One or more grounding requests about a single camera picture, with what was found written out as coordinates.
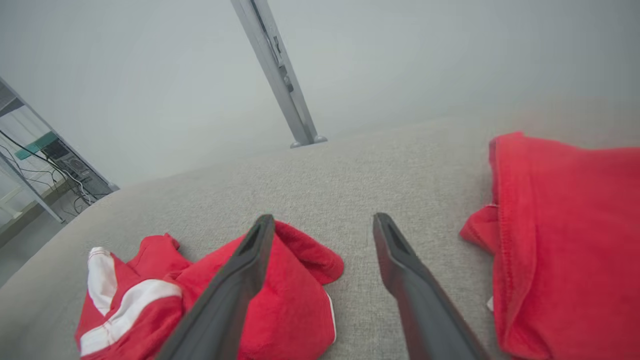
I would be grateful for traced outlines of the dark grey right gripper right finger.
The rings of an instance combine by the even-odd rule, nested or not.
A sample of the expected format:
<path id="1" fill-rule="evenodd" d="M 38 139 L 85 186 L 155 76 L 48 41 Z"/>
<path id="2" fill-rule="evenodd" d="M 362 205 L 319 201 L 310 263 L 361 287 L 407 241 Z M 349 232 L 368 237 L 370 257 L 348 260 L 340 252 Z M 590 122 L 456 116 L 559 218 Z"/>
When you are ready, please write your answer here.
<path id="1" fill-rule="evenodd" d="M 410 360 L 491 360 L 392 217 L 373 216 L 382 283 L 397 302 Z"/>

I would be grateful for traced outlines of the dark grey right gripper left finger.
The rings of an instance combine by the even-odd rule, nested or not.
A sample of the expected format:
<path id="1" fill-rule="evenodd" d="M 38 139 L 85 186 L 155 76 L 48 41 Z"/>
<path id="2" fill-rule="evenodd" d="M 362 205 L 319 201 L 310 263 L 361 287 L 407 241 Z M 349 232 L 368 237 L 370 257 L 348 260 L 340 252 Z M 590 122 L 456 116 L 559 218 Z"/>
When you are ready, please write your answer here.
<path id="1" fill-rule="evenodd" d="M 260 215 L 155 360 L 238 359 L 249 304 L 265 283 L 274 234 L 274 217 Z"/>

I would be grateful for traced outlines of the red basketball jersey white sleeves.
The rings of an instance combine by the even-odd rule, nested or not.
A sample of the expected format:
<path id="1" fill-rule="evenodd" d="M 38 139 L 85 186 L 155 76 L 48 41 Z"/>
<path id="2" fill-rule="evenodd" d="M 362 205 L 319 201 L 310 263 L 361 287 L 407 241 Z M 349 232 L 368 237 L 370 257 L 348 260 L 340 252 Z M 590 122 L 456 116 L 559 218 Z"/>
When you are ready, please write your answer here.
<path id="1" fill-rule="evenodd" d="M 460 235 L 493 255 L 500 349 L 519 360 L 640 360 L 640 147 L 515 132 L 489 145 L 493 200 Z"/>

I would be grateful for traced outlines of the red garment white stripes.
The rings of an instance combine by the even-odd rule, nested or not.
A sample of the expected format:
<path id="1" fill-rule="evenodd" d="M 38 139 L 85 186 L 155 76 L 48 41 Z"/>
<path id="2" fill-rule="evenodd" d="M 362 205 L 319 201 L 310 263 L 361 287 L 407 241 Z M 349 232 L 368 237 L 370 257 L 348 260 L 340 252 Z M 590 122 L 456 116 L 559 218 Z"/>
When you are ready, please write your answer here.
<path id="1" fill-rule="evenodd" d="M 92 248 L 74 335 L 81 360 L 154 360 L 242 241 L 197 262 L 182 256 L 169 234 L 142 239 L 128 262 L 106 248 Z M 237 360 L 318 360 L 337 338 L 324 286 L 344 270 L 333 250 L 275 221 L 265 281 L 247 308 Z"/>

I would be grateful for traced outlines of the black computer box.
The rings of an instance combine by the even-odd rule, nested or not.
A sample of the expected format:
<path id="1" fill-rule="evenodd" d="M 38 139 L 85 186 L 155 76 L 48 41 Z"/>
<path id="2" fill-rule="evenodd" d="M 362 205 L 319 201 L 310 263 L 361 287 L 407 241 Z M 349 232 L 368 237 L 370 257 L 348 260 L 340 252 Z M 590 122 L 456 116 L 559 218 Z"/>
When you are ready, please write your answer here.
<path id="1" fill-rule="evenodd" d="M 80 194 L 88 196 L 89 202 L 97 201 L 112 193 L 107 182 L 99 177 L 62 140 L 58 139 L 42 149 L 41 152 L 74 179 L 74 183 L 80 187 Z"/>

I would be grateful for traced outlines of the teal strip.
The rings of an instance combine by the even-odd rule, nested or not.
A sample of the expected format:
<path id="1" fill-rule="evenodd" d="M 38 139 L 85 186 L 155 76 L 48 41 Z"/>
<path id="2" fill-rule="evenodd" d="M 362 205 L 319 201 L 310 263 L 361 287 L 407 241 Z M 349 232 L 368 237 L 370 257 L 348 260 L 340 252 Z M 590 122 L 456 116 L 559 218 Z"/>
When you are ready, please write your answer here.
<path id="1" fill-rule="evenodd" d="M 47 132 L 43 136 L 35 139 L 35 141 L 27 144 L 25 146 L 25 149 L 20 148 L 14 153 L 14 155 L 19 160 L 25 160 L 26 158 L 29 158 L 32 153 L 35 154 L 41 152 L 44 148 L 50 146 L 58 140 L 59 137 L 54 132 Z"/>

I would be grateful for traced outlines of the grey metal shelf frame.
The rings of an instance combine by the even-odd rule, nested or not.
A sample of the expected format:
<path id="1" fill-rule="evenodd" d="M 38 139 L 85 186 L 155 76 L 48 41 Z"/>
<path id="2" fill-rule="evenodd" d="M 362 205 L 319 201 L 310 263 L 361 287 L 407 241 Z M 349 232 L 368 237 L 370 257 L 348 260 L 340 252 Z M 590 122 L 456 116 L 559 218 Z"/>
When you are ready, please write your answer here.
<path id="1" fill-rule="evenodd" d="M 74 179 L 57 167 L 42 151 L 31 153 L 31 156 L 24 160 L 15 156 L 15 152 L 20 148 L 25 150 L 25 146 L 48 132 L 55 133 L 60 141 L 94 170 L 107 183 L 112 193 L 118 191 L 119 187 L 116 184 L 89 164 L 52 125 L 7 84 L 6 80 L 0 77 L 0 172 L 17 183 L 19 192 L 28 194 L 55 221 L 64 224 L 75 219 L 100 199 L 90 202 L 89 196 L 81 194 L 80 187 L 74 183 Z"/>

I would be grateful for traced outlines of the grey metal partition post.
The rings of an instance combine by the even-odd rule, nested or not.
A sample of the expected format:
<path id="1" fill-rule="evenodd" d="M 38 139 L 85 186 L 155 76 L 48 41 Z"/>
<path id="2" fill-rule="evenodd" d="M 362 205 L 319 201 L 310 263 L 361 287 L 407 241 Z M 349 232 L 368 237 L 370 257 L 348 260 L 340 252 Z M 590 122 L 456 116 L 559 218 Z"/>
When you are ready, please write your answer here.
<path id="1" fill-rule="evenodd" d="M 294 138 L 290 148 L 327 142 L 304 98 L 268 0 L 230 0 Z"/>

